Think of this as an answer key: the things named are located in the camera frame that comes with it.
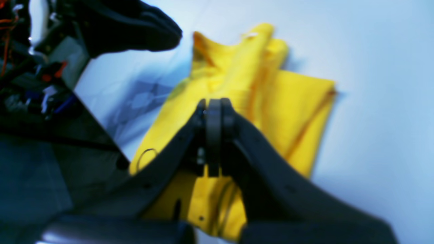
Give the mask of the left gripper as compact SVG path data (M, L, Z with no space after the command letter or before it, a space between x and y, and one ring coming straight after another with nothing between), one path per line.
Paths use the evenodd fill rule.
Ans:
M172 18L140 0L31 0L28 12L29 54L44 66L66 62L61 78L71 90L90 57L126 50L166 51L182 39Z

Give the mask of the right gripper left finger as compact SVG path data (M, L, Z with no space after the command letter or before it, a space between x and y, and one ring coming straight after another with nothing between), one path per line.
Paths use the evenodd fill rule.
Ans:
M219 176L221 100L200 100L187 123L139 173L105 196L53 218L39 244L195 244L192 188Z

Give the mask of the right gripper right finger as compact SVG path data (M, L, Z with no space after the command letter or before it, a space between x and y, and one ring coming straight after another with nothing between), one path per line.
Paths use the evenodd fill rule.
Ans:
M241 244L396 244L390 226L316 187L221 99L224 175L240 188Z

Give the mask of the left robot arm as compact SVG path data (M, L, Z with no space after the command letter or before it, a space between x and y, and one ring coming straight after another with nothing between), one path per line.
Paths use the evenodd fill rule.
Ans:
M57 135L46 121L71 117L89 60L127 50L174 49L182 30L141 0L2 0L1 134L68 146L118 151Z

